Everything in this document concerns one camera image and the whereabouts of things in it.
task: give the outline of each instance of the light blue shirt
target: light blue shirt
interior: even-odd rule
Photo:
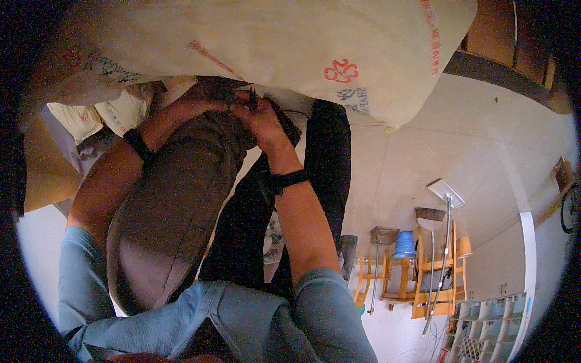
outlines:
[[[178,300],[132,317],[116,317],[106,260],[91,235],[70,227],[59,267],[59,318],[69,347],[83,361],[124,353],[186,356],[210,318],[240,362],[377,362],[341,275],[315,269],[303,276],[294,305],[230,282],[201,281]]]

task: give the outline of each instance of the white shelving unit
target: white shelving unit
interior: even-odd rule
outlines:
[[[457,304],[442,342],[442,350],[447,351],[444,362],[508,362],[522,343],[531,300],[522,293]]]

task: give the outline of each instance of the red logo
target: red logo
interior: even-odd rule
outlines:
[[[347,59],[343,59],[343,63],[334,60],[333,68],[325,68],[325,78],[330,81],[349,83],[352,78],[356,78],[357,76],[359,76],[357,66],[355,64],[349,64]]]

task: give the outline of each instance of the mop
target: mop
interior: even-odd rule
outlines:
[[[446,212],[440,209],[432,209],[432,208],[422,208],[416,207],[415,208],[415,219],[418,221],[418,224],[421,228],[427,229],[432,233],[432,274],[430,275],[430,289],[428,294],[428,310],[430,311],[430,303],[432,302],[432,283],[434,277],[434,259],[435,259],[435,247],[434,247],[434,230],[440,226],[442,221],[444,220],[444,216]]]
[[[464,199],[456,193],[454,189],[448,184],[444,179],[439,178],[434,180],[430,184],[427,185],[428,189],[430,189],[435,195],[439,196],[444,200],[447,204],[447,218],[446,218],[446,247],[444,248],[444,262],[442,265],[442,273],[440,274],[440,282],[438,283],[437,290],[436,290],[436,297],[434,298],[434,303],[432,304],[432,308],[428,309],[428,320],[426,321],[426,325],[424,326],[424,332],[422,333],[422,337],[426,336],[426,332],[432,322],[432,317],[434,314],[434,310],[436,309],[436,302],[437,298],[440,296],[440,291],[442,290],[442,285],[444,285],[444,279],[446,278],[446,274],[444,274],[443,269],[446,266],[446,261],[448,260],[448,253],[450,248],[450,225],[451,225],[451,218],[450,212],[452,208],[456,209],[464,205]]]

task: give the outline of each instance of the hand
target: hand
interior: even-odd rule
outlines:
[[[191,87],[180,98],[166,107],[166,111],[181,124],[200,116],[206,111],[226,112],[227,110],[228,105],[226,103],[205,97],[199,84]]]
[[[244,104],[249,99],[249,91],[237,92],[236,104],[232,105],[231,111],[242,119],[244,128],[252,132],[256,137],[258,147],[267,155],[271,155],[288,145],[293,149],[290,140],[282,129],[281,123],[278,122],[277,115],[270,106],[270,102],[258,97],[258,108],[256,112],[252,112],[244,107]]]

